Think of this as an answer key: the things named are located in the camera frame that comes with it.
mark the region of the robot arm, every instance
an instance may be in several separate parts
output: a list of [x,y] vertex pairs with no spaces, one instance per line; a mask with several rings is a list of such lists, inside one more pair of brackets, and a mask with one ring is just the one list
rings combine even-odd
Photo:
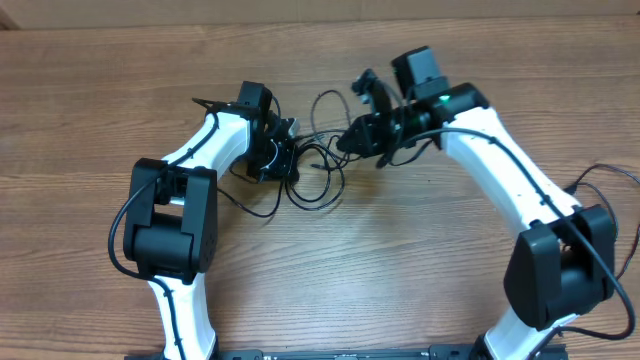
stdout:
[[[476,130],[495,136],[518,157],[565,216],[574,214],[574,209],[580,207],[580,203],[573,196],[549,180],[522,151],[504,129],[493,108],[477,107],[465,111],[444,126]],[[557,215],[540,202],[540,195],[513,161],[487,140],[461,133],[444,133],[442,149],[473,177],[500,211],[514,238],[530,229],[534,221],[547,224],[558,220]],[[524,359],[554,327],[566,325],[577,317],[576,314],[566,315],[555,321],[552,326],[538,331],[526,325],[513,308],[509,307],[498,324],[485,335],[484,346],[494,359]]]
[[[245,82],[237,102],[208,102],[204,125],[179,150],[162,161],[141,159],[134,167],[131,193],[166,163],[184,157],[215,127],[192,157],[160,177],[127,213],[125,256],[149,279],[166,337],[163,353],[144,359],[208,360],[217,356],[205,291],[205,272],[217,240],[216,184],[242,156],[248,161],[248,175],[257,181],[290,174],[283,164],[291,163],[286,154],[293,151],[281,150],[293,146],[297,122],[269,112],[270,102],[271,93],[263,85]],[[155,205],[168,203],[183,206],[183,216],[155,212]],[[171,299],[160,284],[171,292]]]
[[[389,92],[396,102],[402,100],[373,71],[365,71],[352,89],[363,102],[371,103],[373,111],[353,122],[338,141],[338,149],[363,157],[382,155],[377,166],[383,167],[398,147],[415,146],[427,136],[423,134],[430,134],[440,149],[467,170],[517,239],[504,279],[510,307],[494,328],[479,337],[470,358],[528,358],[555,327],[610,298],[613,285],[575,234],[566,231],[565,219],[552,211],[514,159],[494,143],[513,154],[609,268],[613,268],[611,220],[600,207],[582,209],[575,198],[549,180],[509,136],[496,111],[473,85],[451,88],[429,48],[406,53],[392,65],[407,105],[391,109]],[[561,250],[562,244],[569,250]]]
[[[207,114],[202,128],[178,151],[165,156],[163,160],[171,163],[183,156],[189,148],[202,140],[214,126],[217,126],[218,128],[211,139],[192,158],[185,160],[180,166],[189,169],[204,167],[215,170],[216,180],[219,180],[231,163],[247,152],[250,140],[250,123],[235,114],[218,113],[217,116],[218,124],[212,114]],[[171,197],[171,203],[174,205],[184,206],[184,200],[185,197]],[[180,359],[180,351],[172,324],[172,321],[176,321],[180,336],[178,340],[182,342],[185,357],[187,359],[210,359],[214,353],[216,333],[211,326],[207,311],[205,273],[197,273],[191,284],[184,284],[180,279],[167,276],[156,275],[155,277],[171,289],[175,306],[175,319],[172,320],[164,290],[157,283],[149,281],[162,316],[166,338],[164,357],[166,359]]]

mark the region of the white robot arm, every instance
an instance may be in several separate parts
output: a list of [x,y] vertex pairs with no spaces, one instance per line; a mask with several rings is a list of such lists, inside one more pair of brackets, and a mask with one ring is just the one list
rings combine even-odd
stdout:
[[[465,111],[444,126],[476,130],[496,137],[518,157],[565,216],[572,215],[574,209],[580,206],[573,196],[549,180],[522,151],[504,129],[493,108],[477,107]],[[487,140],[462,133],[445,133],[442,135],[442,149],[473,177],[500,211],[514,239],[522,231],[528,230],[534,221],[547,224],[558,220],[558,216],[540,202],[540,195],[513,161]],[[509,307],[498,324],[487,332],[484,341],[494,359],[525,359],[549,331],[577,317],[576,314],[569,314],[558,319],[551,327],[538,331],[524,324]]]
[[[219,124],[212,114],[207,114],[202,128],[178,151],[165,156],[162,160],[171,163],[183,156],[190,148],[204,138],[214,126],[218,129],[213,136],[193,155],[180,164],[184,168],[205,167],[217,172],[217,179],[227,171],[232,162],[244,155],[249,149],[250,122],[239,115],[220,112]],[[172,197],[171,203],[184,205],[184,197]],[[180,279],[156,275],[173,292],[178,334],[182,341],[187,359],[208,360],[216,344],[216,333],[209,322],[207,297],[205,292],[205,274],[196,274],[191,284],[183,284]],[[171,311],[164,290],[155,282],[149,281],[153,289],[166,337],[164,357],[180,359],[180,351],[173,333]]]

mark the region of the wooden table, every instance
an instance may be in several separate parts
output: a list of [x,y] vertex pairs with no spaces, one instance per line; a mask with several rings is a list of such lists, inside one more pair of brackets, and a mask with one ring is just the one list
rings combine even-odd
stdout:
[[[339,89],[364,114],[351,81],[368,67],[392,81],[389,61],[427,44],[558,184],[594,162],[640,173],[640,17],[0,33],[0,358],[163,348],[152,292],[112,267],[106,239],[134,162],[173,152],[201,126],[191,97],[234,100],[242,80],[262,82],[307,133],[318,93]],[[323,129],[344,127],[343,115],[336,99],[318,108]],[[312,162],[305,194],[325,176]],[[207,292],[222,349],[469,343],[497,321],[513,239],[476,184],[435,150],[401,168],[374,163],[350,165],[339,206],[320,212],[284,200],[263,221],[219,199]],[[639,188],[607,172],[589,180],[619,214],[619,265]],[[219,185],[259,211],[277,189],[229,176]],[[639,264],[623,284],[640,306]],[[625,314],[616,298],[578,324],[616,332]],[[638,339],[563,341],[574,359],[635,359]]]

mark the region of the wire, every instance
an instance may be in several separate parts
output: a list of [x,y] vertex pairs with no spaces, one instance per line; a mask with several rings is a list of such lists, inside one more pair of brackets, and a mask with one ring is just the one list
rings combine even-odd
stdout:
[[595,186],[595,185],[593,185],[591,183],[579,182],[576,185],[577,186],[586,186],[586,187],[590,188],[591,190],[593,190],[600,197],[602,202],[607,207],[607,211],[609,212],[609,217],[611,218],[611,221],[613,222],[613,238],[614,238],[614,240],[617,239],[618,238],[618,233],[620,232],[620,226],[618,225],[618,217],[616,216],[616,213],[613,211],[613,206],[611,206],[611,204],[609,203],[609,200],[607,200],[607,198],[604,196],[602,191],[600,191],[600,189],[598,189],[597,186]]
[[619,168],[617,166],[613,166],[613,165],[608,165],[608,164],[593,164],[591,166],[589,166],[587,168],[587,170],[585,170],[579,177],[578,179],[574,182],[574,183],[579,183],[580,181],[582,181],[582,178],[584,178],[588,173],[590,173],[592,170],[594,169],[607,169],[607,170],[611,170],[611,171],[615,171],[624,175],[627,175],[628,177],[630,177],[633,181],[635,181],[638,185],[640,185],[640,178],[638,178],[637,176],[633,175],[631,172]]
[[282,119],[282,112],[280,111],[280,102],[278,102],[278,98],[271,94],[271,100],[276,103],[276,108],[278,108],[278,119]]
[[[333,141],[335,139],[339,139],[340,136],[339,135],[332,135],[329,138],[329,143],[328,144],[324,144],[324,142],[322,141],[323,136],[325,134],[343,134],[346,132],[346,130],[343,129],[331,129],[331,130],[322,130],[322,131],[318,131],[316,128],[316,123],[315,123],[315,110],[316,107],[319,103],[319,101],[325,97],[326,95],[329,94],[334,94],[336,96],[338,96],[338,98],[340,99],[340,101],[342,102],[342,105],[344,107],[344,112],[345,112],[345,118],[347,120],[347,124],[349,126],[351,126],[351,115],[350,115],[350,110],[349,110],[349,105],[347,104],[347,101],[345,99],[345,97],[342,95],[342,93],[338,90],[335,89],[330,89],[327,91],[324,91],[322,93],[320,93],[315,101],[313,102],[312,106],[311,106],[311,111],[310,111],[310,122],[311,122],[311,129],[312,129],[312,133],[311,134],[306,134],[306,135],[299,135],[296,136],[293,141],[294,143],[296,143],[296,147],[294,148],[294,154],[291,157],[291,163],[289,165],[289,172],[287,173],[286,176],[283,177],[283,179],[280,182],[280,188],[278,189],[278,195],[276,198],[276,204],[274,205],[273,209],[267,213],[267,214],[260,214],[257,213],[251,209],[249,209],[247,206],[245,206],[244,204],[242,204],[240,201],[238,201],[237,199],[235,199],[233,196],[231,196],[228,192],[218,188],[218,192],[220,192],[222,195],[224,195],[227,199],[229,199],[234,205],[236,205],[237,207],[239,207],[240,209],[242,209],[243,211],[247,212],[250,215],[253,215],[255,217],[259,217],[259,218],[269,218],[273,215],[275,215],[275,213],[278,211],[278,208],[280,207],[280,203],[281,203],[281,198],[282,198],[282,190],[284,188],[285,193],[287,194],[287,198],[289,199],[289,201],[291,201],[292,204],[294,204],[296,207],[302,209],[302,210],[306,210],[306,211],[317,211],[317,210],[321,210],[326,208],[327,206],[330,206],[331,204],[333,204],[334,202],[336,202],[338,200],[338,198],[342,195],[342,193],[344,192],[344,188],[345,188],[345,177],[344,177],[344,172],[342,171],[342,169],[344,169],[345,166],[347,166],[349,163],[357,161],[360,159],[360,157],[356,158],[356,159],[351,159],[351,154],[345,154],[344,156],[339,156],[337,155],[335,152],[330,150],[331,144],[333,143]],[[278,107],[278,118],[280,118],[280,106],[278,104],[277,99],[275,98],[275,96],[273,97],[274,102],[276,103],[276,106]],[[325,182],[325,186],[323,191],[320,193],[319,196],[315,197],[315,198],[305,198],[304,196],[300,195],[300,193],[298,193],[298,191],[295,189],[295,184],[294,184],[294,178],[291,174],[292,172],[292,167],[295,165],[298,165],[298,159],[307,151],[310,150],[314,150],[316,151],[323,159],[323,164],[311,164],[312,168],[315,169],[320,169],[320,170],[324,170],[327,171],[327,180]],[[329,165],[329,159],[331,159],[335,166],[330,166]],[[233,170],[234,165],[237,163],[238,161],[234,161],[229,170],[230,173],[232,175],[234,175],[235,177],[243,180],[244,182],[247,182],[249,184],[257,184],[258,182],[254,182],[249,180],[248,178],[236,173]],[[310,206],[304,206],[302,205],[302,203],[313,203],[313,202],[317,202],[322,200],[323,198],[325,198],[327,196],[327,194],[329,193],[330,189],[331,189],[331,178],[332,178],[332,172],[338,170],[340,173],[340,189],[338,190],[338,192],[331,198],[329,199],[327,202],[319,205],[319,206],[314,206],[314,207],[310,207]]]
[[427,149],[427,147],[429,147],[429,145],[431,145],[431,143],[433,143],[433,140],[431,140],[431,139],[427,140],[424,144],[422,144],[420,149],[418,149],[418,151],[416,151],[416,153],[413,154],[413,156],[409,160],[403,161],[400,164],[394,164],[393,163],[393,159],[391,159],[392,161],[389,161],[389,165],[391,165],[391,166],[402,166],[402,165],[407,165],[407,164],[410,164],[410,163],[416,161],[420,157],[420,155],[422,155],[422,153]]
[[[582,172],[582,174],[578,177],[578,179],[573,182],[573,184],[571,184],[570,186],[568,186],[565,189],[565,191],[569,192],[570,194],[575,193],[577,187],[580,186],[580,185],[588,186],[591,189],[593,189],[598,194],[598,196],[600,196],[602,201],[607,205],[607,207],[609,209],[609,214],[610,214],[610,216],[611,216],[611,218],[612,218],[612,220],[614,222],[614,225],[615,225],[615,238],[617,238],[618,237],[618,233],[619,233],[618,219],[616,218],[615,213],[613,212],[613,208],[611,207],[611,205],[609,204],[607,199],[604,197],[602,192],[600,192],[600,190],[597,187],[595,187],[594,185],[591,185],[590,183],[582,182],[582,179],[589,172],[591,172],[594,169],[606,169],[606,170],[610,170],[610,171],[613,171],[613,172],[617,172],[617,173],[626,175],[629,178],[631,178],[633,181],[635,181],[638,185],[640,185],[640,178],[635,176],[630,171],[627,171],[625,169],[619,168],[617,166],[613,166],[613,165],[609,165],[609,164],[600,164],[599,163],[599,164],[594,164],[594,165],[588,167],[584,172]],[[639,241],[640,241],[640,224],[638,225],[638,229],[636,231],[636,236],[635,236],[635,239],[633,241],[633,245],[631,246],[631,250],[629,251],[629,254],[627,255],[627,258],[625,259],[625,262],[624,262],[624,265],[622,266],[622,269],[620,270],[620,272],[616,276],[617,279],[622,278],[622,275],[624,275],[624,273],[629,268],[629,265],[631,264],[631,260],[633,259],[633,256],[635,255],[636,249],[638,248],[638,242]]]
[[[120,221],[122,221],[122,218],[124,217],[124,214],[126,214],[127,211],[129,210],[129,207],[131,207],[131,204],[133,204],[133,202],[136,201],[136,199],[138,199],[140,197],[140,194],[142,194],[143,191],[145,191],[149,186],[154,184],[162,176],[167,174],[169,172],[169,170],[175,168],[177,165],[179,165],[180,163],[182,163],[186,159],[192,157],[193,154],[196,153],[196,151],[198,151],[209,139],[211,139],[213,134],[218,129],[220,121],[218,119],[218,115],[215,112],[207,111],[207,115],[208,114],[212,114],[213,118],[215,119],[215,122],[213,123],[213,126],[211,127],[211,130],[200,141],[198,141],[198,143],[194,147],[188,149],[187,152],[184,155],[182,155],[181,157],[179,157],[178,159],[176,159],[173,162],[167,164],[160,171],[158,171],[158,173],[154,177],[149,179],[146,183],[144,183],[144,185],[142,185],[138,190],[136,190],[136,192],[133,193],[133,195],[131,195],[129,197],[129,199],[127,199],[127,201],[122,205],[122,207],[120,208],[120,211],[118,211],[118,214],[113,219],[113,223],[111,224],[111,230],[109,231],[109,239],[108,239],[107,248],[108,248],[108,251],[109,251],[109,259],[111,260],[111,263],[121,273],[123,273],[123,274],[125,274],[127,276],[131,276],[132,278],[135,278],[135,279],[147,280],[142,275],[140,275],[139,273],[133,272],[133,271],[125,268],[118,261],[118,258],[116,257],[116,252],[115,252],[115,238],[116,238],[116,232],[118,231],[118,225],[120,224]],[[171,289],[167,286],[167,284],[165,284],[162,280],[157,279],[156,277],[151,278],[151,280],[149,280],[149,281],[151,281],[151,282],[153,282],[155,284],[158,284],[158,286],[160,286],[162,288],[162,291],[164,291],[164,296],[167,298],[167,301],[169,302],[169,313],[171,315],[171,327],[172,327],[173,334],[174,334],[174,337],[175,337],[175,343],[174,344],[178,347],[178,352],[180,353],[180,358],[182,360],[186,360],[186,356],[185,356],[185,353],[184,353],[184,348],[182,346],[182,339],[180,339],[180,335],[178,334],[178,323],[176,321],[176,310],[175,310],[175,305],[174,305],[174,301],[173,301],[173,296],[171,294]]]
[[629,255],[627,255],[627,258],[624,261],[624,265],[622,266],[620,273],[618,273],[618,276],[617,276],[618,279],[620,279],[622,275],[624,275],[624,273],[627,272],[627,269],[629,268],[629,264],[631,264],[631,259],[633,258],[633,255],[635,255],[636,250],[638,249],[639,241],[640,241],[640,224],[638,224],[638,228],[636,229],[636,237],[633,240],[631,251],[629,251]]
[[[547,206],[549,207],[549,209],[551,209],[551,211],[553,211],[553,213],[556,216],[558,216],[558,218],[560,218],[560,220],[567,226],[567,228],[571,231],[571,233],[573,233],[573,235],[578,239],[578,241],[581,243],[581,245],[584,246],[584,248],[591,254],[591,256],[598,263],[598,265],[600,265],[600,267],[604,271],[604,273],[607,276],[607,278],[609,280],[611,280],[611,282],[613,283],[613,287],[616,290],[616,292],[618,293],[618,295],[620,296],[620,299],[622,300],[622,303],[623,303],[623,305],[625,307],[625,310],[627,311],[627,317],[628,317],[627,328],[625,330],[623,330],[622,332],[618,333],[618,334],[606,334],[606,333],[601,333],[601,332],[596,332],[596,331],[592,331],[592,330],[582,329],[582,328],[578,328],[578,327],[574,327],[574,326],[559,326],[559,327],[556,327],[556,328],[552,329],[547,334],[547,336],[545,336],[545,338],[529,354],[529,358],[530,359],[535,358],[537,356],[538,352],[542,348],[544,348],[556,334],[561,333],[561,332],[569,332],[569,331],[571,331],[571,332],[576,332],[576,333],[579,333],[579,334],[583,334],[583,335],[587,335],[587,336],[591,336],[591,337],[595,337],[595,338],[599,338],[599,339],[606,339],[606,340],[623,340],[623,339],[626,339],[627,337],[629,337],[633,333],[633,331],[635,329],[636,316],[635,316],[635,310],[633,308],[633,304],[631,303],[631,299],[629,299],[629,296],[627,295],[627,292],[622,287],[622,284],[620,284],[618,279],[612,273],[611,269],[609,269],[609,267],[605,264],[604,260],[598,254],[598,252],[593,247],[593,245],[591,245],[589,243],[589,241],[584,237],[584,235],[580,232],[580,230],[578,230],[578,228],[553,203],[551,198],[547,194],[545,194],[544,190],[542,190],[540,185],[538,185],[538,183],[536,183],[536,181],[533,179],[533,177],[531,176],[529,171],[524,167],[522,162],[520,162],[520,159],[518,159],[518,157],[515,156],[513,154],[513,152],[508,147],[506,147],[502,142],[500,142],[494,136],[487,135],[487,134],[485,134],[483,132],[480,132],[480,131],[475,131],[475,130],[470,130],[470,129],[460,129],[460,128],[441,128],[441,129],[427,131],[427,132],[424,132],[422,134],[418,134],[418,135],[415,135],[415,136],[409,138],[408,140],[403,142],[403,144],[412,144],[415,141],[426,139],[426,138],[432,138],[433,136],[444,134],[444,133],[463,133],[463,134],[467,134],[467,135],[472,135],[472,136],[476,136],[476,137],[479,137],[479,138],[483,138],[485,140],[488,140],[490,144],[494,144],[494,145],[498,146],[502,151],[504,151],[504,153],[509,158],[511,158],[513,163],[518,167],[518,169],[521,171],[521,173],[524,175],[524,177],[527,179],[527,181],[531,184],[531,186],[534,188],[536,193],[538,193],[538,195],[542,198],[542,202],[546,203]],[[389,151],[391,156],[393,156],[393,153],[395,151],[397,151],[399,147],[402,147],[402,144],[395,146],[394,148],[392,148]]]

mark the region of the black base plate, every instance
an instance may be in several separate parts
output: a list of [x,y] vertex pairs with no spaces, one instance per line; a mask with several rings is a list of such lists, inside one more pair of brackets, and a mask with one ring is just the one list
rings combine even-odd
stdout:
[[[473,345],[431,345],[411,350],[265,352],[223,351],[218,360],[467,360]],[[536,360],[569,360],[564,345],[547,346]]]

